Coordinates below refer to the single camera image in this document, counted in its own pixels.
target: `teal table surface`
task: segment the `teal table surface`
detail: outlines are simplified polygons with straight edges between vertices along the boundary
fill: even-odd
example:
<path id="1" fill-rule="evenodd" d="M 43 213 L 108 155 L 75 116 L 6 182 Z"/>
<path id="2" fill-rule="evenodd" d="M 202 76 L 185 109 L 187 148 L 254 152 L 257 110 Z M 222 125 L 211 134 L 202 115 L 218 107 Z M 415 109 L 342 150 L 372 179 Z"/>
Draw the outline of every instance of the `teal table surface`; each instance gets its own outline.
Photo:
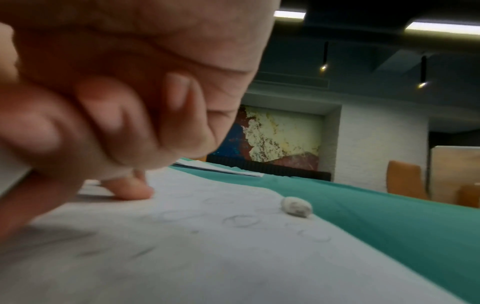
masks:
<path id="1" fill-rule="evenodd" d="M 177 168 L 210 180 L 262 187 L 309 201 L 324 220 L 470 303 L 480 304 L 480 210 L 355 187 L 265 175 Z"/>

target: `hanging spotlight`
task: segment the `hanging spotlight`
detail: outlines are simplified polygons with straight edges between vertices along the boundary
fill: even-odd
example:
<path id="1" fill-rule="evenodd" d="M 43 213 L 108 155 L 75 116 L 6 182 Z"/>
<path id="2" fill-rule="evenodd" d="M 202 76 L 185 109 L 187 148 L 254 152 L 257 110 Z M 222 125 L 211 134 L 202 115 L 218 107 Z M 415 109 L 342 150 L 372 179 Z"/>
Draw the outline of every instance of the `hanging spotlight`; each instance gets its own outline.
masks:
<path id="1" fill-rule="evenodd" d="M 427 85 L 427 57 L 421 57 L 421 67 L 420 67 L 420 83 L 418 88 L 421 89 Z"/>
<path id="2" fill-rule="evenodd" d="M 329 42 L 325 42 L 323 46 L 323 65 L 320 67 L 320 72 L 325 72 L 329 67 L 327 64 L 327 56 L 329 55 Z"/>

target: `hand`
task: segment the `hand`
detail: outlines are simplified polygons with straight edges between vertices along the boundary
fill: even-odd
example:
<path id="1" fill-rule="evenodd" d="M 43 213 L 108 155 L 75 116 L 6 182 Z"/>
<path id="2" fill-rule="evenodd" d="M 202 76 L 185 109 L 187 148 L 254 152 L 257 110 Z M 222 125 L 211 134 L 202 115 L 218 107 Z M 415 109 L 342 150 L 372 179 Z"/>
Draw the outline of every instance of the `hand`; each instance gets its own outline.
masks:
<path id="1" fill-rule="evenodd" d="M 0 138 L 41 173 L 90 179 L 215 150 L 257 71 L 279 5 L 11 1 L 17 6 L 0 8 L 0 18 L 15 29 L 20 76 L 42 88 L 0 106 Z"/>

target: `rectangular ceiling light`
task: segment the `rectangular ceiling light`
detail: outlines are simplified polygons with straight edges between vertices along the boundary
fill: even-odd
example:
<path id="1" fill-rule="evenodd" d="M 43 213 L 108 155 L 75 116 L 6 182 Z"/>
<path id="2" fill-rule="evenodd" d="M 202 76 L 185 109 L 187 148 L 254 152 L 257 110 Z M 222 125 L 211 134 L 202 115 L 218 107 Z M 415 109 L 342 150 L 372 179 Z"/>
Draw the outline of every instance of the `rectangular ceiling light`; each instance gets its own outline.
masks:
<path id="1" fill-rule="evenodd" d="M 463 35 L 480 35 L 480 26 L 468 26 L 447 23 L 412 22 L 406 28 L 406 30 Z"/>
<path id="2" fill-rule="evenodd" d="M 276 18 L 303 20 L 305 18 L 305 14 L 306 13 L 302 13 L 302 12 L 275 11 L 274 16 Z"/>

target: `wooden panel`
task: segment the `wooden panel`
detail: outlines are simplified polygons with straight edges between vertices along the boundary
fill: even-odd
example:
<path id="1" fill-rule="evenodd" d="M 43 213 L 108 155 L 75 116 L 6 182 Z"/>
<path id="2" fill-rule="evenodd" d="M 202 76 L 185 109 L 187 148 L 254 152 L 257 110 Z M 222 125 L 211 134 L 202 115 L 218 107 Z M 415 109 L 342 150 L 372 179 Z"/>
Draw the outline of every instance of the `wooden panel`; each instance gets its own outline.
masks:
<path id="1" fill-rule="evenodd" d="M 456 204 L 462 186 L 480 182 L 480 148 L 438 146 L 431 150 L 430 194 L 433 201 Z"/>

